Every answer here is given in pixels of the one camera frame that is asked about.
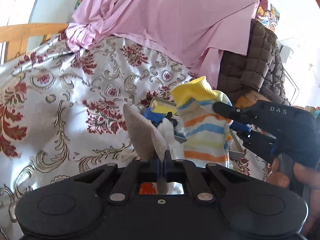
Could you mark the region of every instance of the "wooden chair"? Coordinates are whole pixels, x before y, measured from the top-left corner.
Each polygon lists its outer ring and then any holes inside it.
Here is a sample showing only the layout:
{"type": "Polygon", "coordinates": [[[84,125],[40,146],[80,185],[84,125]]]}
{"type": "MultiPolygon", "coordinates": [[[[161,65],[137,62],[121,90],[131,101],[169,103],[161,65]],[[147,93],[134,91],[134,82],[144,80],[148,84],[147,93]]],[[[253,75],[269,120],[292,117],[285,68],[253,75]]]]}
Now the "wooden chair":
{"type": "Polygon", "coordinates": [[[25,54],[29,37],[43,36],[43,44],[52,34],[63,33],[67,26],[66,23],[29,23],[0,27],[0,43],[6,42],[4,62],[25,54]]]}

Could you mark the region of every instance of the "metal pin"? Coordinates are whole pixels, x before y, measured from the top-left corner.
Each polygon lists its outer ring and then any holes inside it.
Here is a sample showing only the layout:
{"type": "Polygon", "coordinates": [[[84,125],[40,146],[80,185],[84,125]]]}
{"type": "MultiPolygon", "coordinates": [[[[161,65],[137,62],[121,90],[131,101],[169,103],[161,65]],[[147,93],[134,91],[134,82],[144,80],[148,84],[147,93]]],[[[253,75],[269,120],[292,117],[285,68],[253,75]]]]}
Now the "metal pin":
{"type": "Polygon", "coordinates": [[[165,204],[166,201],[164,199],[158,199],[158,204],[165,204]]]}
{"type": "Polygon", "coordinates": [[[200,193],[198,195],[198,199],[200,199],[202,201],[209,201],[209,200],[213,199],[213,196],[210,193],[200,193]]]}
{"type": "Polygon", "coordinates": [[[109,198],[113,201],[123,201],[125,199],[125,195],[122,193],[113,193],[109,198]]]}

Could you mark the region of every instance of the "floral bedspread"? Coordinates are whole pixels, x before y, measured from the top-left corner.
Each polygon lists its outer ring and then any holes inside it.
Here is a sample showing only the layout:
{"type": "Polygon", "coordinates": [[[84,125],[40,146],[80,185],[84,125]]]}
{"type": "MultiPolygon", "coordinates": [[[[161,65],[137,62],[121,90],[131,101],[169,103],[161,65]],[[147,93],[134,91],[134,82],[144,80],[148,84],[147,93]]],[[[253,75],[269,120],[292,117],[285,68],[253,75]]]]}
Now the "floral bedspread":
{"type": "MultiPolygon", "coordinates": [[[[7,240],[22,236],[14,209],[26,192],[132,160],[123,104],[171,99],[174,86],[194,77],[158,51],[115,36],[74,54],[61,35],[0,72],[0,239],[7,240]]],[[[250,158],[239,170],[263,179],[266,164],[250,158]]]]}

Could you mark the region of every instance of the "brown quilted jacket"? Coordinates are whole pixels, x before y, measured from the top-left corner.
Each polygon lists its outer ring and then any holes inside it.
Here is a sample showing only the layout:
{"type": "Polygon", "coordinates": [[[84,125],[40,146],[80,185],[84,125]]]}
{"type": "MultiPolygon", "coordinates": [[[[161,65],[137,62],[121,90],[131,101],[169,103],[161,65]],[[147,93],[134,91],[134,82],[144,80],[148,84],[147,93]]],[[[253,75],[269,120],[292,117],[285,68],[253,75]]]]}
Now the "brown quilted jacket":
{"type": "Polygon", "coordinates": [[[284,68],[276,41],[273,31],[252,19],[247,56],[223,53],[217,90],[224,92],[233,104],[253,89],[270,101],[290,105],[285,98],[284,68]]]}

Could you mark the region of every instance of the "pink sheet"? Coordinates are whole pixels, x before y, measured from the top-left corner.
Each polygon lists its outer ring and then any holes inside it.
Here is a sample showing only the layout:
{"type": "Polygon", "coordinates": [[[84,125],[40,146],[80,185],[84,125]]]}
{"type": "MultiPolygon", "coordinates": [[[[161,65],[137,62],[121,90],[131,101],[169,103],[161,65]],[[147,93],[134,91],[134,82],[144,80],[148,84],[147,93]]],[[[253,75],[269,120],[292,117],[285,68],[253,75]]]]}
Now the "pink sheet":
{"type": "Polygon", "coordinates": [[[246,55],[259,0],[83,0],[66,34],[73,51],[129,38],[205,75],[217,87],[221,50],[246,55]]]}

